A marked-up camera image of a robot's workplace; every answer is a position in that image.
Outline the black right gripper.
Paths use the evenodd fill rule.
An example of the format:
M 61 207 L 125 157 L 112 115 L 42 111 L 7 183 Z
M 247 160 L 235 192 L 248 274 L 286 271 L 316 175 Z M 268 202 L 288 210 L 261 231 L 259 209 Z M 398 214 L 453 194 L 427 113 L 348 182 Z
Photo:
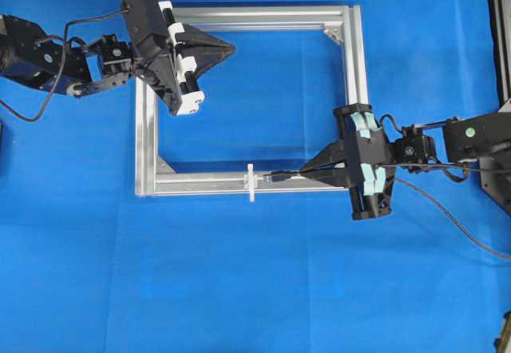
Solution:
M 349 188 L 352 218 L 369 220 L 391 213 L 395 168 L 390 142 L 372 107 L 353 104 L 334 110 L 340 138 L 306 162 L 299 174 L 333 187 Z M 339 163 L 345 168 L 335 167 Z

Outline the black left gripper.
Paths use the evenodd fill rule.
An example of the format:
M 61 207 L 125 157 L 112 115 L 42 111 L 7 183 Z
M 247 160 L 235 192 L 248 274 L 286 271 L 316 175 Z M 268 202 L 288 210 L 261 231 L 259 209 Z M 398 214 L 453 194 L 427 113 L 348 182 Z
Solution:
M 122 0 L 135 60 L 133 72 L 173 116 L 197 113 L 204 93 L 196 79 L 232 56 L 236 47 L 178 22 L 170 1 Z

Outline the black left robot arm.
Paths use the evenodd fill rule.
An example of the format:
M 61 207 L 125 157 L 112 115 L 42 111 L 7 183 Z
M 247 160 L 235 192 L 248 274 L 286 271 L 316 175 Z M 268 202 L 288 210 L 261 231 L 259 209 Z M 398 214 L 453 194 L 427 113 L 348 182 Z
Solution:
M 30 89 L 75 98 L 124 85 L 137 77 L 173 116 L 196 113 L 204 101 L 198 79 L 236 51 L 234 45 L 178 22 L 172 4 L 122 0 L 129 42 L 114 34 L 85 42 L 47 34 L 38 24 L 1 16 L 1 75 Z

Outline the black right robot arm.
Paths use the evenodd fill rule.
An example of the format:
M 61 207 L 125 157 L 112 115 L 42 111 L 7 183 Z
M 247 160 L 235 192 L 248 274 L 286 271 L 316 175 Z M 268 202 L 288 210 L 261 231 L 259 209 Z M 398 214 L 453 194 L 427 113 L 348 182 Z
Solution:
M 410 173 L 440 169 L 472 171 L 478 163 L 483 190 L 506 212 L 510 210 L 510 114 L 497 112 L 399 130 L 390 141 L 366 104 L 335 109 L 340 138 L 299 170 L 299 175 L 333 187 L 347 188 L 354 220 L 390 214 L 398 168 Z

